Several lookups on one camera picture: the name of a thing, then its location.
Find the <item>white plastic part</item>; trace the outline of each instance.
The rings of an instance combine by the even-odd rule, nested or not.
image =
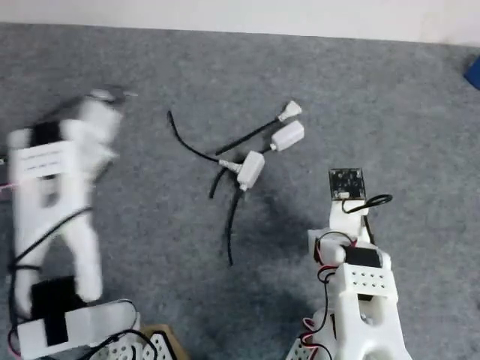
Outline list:
[[[18,326],[22,359],[36,359],[75,347],[100,343],[109,336],[138,324],[139,316],[131,302],[123,300],[69,311],[65,314],[68,341],[54,346],[47,345],[43,319],[24,322]]]
[[[337,360],[411,360],[398,316],[398,294],[392,271],[350,264],[335,275]],[[373,295],[360,301],[359,294]]]
[[[302,140],[304,136],[305,129],[303,125],[300,121],[295,120],[273,134],[270,148],[276,152],[281,152]]]
[[[150,337],[150,341],[154,344],[155,349],[157,349],[158,360],[173,360],[173,354],[170,352],[170,348],[167,345],[168,339],[165,338],[164,334],[153,334]],[[154,360],[154,353],[148,344],[143,347],[142,360]]]
[[[121,116],[98,100],[80,106],[84,121],[60,121],[62,141],[30,147],[32,129],[16,130],[8,137],[9,182],[13,192],[15,254],[18,256],[56,224],[91,205],[93,179],[115,154],[108,148]],[[52,204],[46,199],[55,194]],[[58,234],[75,259],[76,292],[86,302],[102,293],[100,254],[91,214],[69,220],[26,255],[19,265],[41,266],[50,243]],[[16,273],[15,298],[21,314],[31,309],[30,289],[38,282],[36,271]]]
[[[350,241],[345,236],[332,231],[332,229],[308,230],[308,252],[313,259],[316,251],[315,245],[320,241],[322,263],[338,266],[345,261],[343,246],[348,246]],[[354,235],[350,235],[350,238],[356,240]]]
[[[298,105],[295,101],[291,100],[286,106],[283,112],[277,116],[277,119],[280,122],[284,122],[288,118],[292,118],[293,116],[300,115],[302,113],[302,108]]]
[[[302,346],[300,339],[296,339],[285,360],[309,360],[312,352],[312,349]]]
[[[264,166],[265,158],[262,154],[256,151],[248,153],[237,176],[237,182],[243,191],[254,186]]]
[[[329,221],[330,229],[335,229],[343,233],[354,234],[358,236],[359,241],[370,242],[368,236],[364,236],[364,234],[361,233],[362,216],[368,214],[368,208],[353,212],[352,214],[347,214],[344,212],[344,209],[348,211],[364,204],[364,200],[346,200],[345,202],[332,201]]]
[[[19,255],[64,218],[89,206],[90,199],[77,149],[72,141],[34,148],[10,148],[9,159],[10,182],[16,185],[13,192],[13,222],[16,230],[15,254]],[[55,175],[55,179],[38,178],[47,175]],[[51,182],[55,182],[58,199],[54,205],[45,207]],[[87,302],[97,300],[102,292],[101,267],[97,235],[89,213],[68,221],[19,264],[41,266],[51,240],[59,233],[75,256],[78,295]],[[30,288],[36,282],[36,271],[18,271],[16,274],[16,302],[25,315],[30,313]]]
[[[78,119],[94,130],[91,134],[99,143],[110,144],[118,132],[122,114],[107,103],[86,97]]]

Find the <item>white connector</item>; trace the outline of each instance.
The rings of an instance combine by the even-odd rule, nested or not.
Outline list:
[[[250,151],[241,166],[237,176],[237,182],[243,191],[255,185],[260,173],[265,166],[265,158],[256,151]]]
[[[250,151],[242,164],[227,160],[219,160],[218,163],[238,174],[237,182],[240,184],[240,188],[246,191],[255,185],[265,166],[265,158],[259,152]]]
[[[293,144],[305,137],[305,129],[300,121],[295,120],[287,126],[282,127],[271,137],[270,148],[276,152],[288,149]]]
[[[278,121],[284,122],[288,118],[293,116],[300,115],[302,113],[302,108],[295,101],[291,100],[286,106],[283,112],[277,116]]]

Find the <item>perforated plate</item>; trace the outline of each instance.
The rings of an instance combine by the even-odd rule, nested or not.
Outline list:
[[[335,277],[338,281],[340,293],[348,291],[398,300],[393,273],[386,268],[372,268],[344,263],[338,268]]]
[[[122,339],[99,350],[90,360],[154,360],[154,352],[148,344],[142,346],[141,343],[129,343]],[[150,340],[158,351],[157,360],[176,360],[175,353],[164,332],[155,332]]]
[[[158,351],[157,360],[176,360],[168,337],[163,331],[156,331],[150,340]],[[142,360],[154,360],[154,352],[148,344],[143,348]]]
[[[303,347],[300,339],[295,340],[285,360],[308,360],[308,357],[313,352],[312,349]]]

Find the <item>cable tip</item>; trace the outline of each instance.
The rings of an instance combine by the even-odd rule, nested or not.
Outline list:
[[[302,108],[295,101],[291,100],[286,106],[283,112],[277,116],[277,119],[280,122],[284,122],[288,118],[293,116],[300,115],[302,113]]]

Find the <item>white plastic bracket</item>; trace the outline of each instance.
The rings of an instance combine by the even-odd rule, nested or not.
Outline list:
[[[367,356],[411,360],[401,331],[392,271],[344,263],[335,282],[335,360],[363,360]],[[359,301],[359,294],[373,298]]]

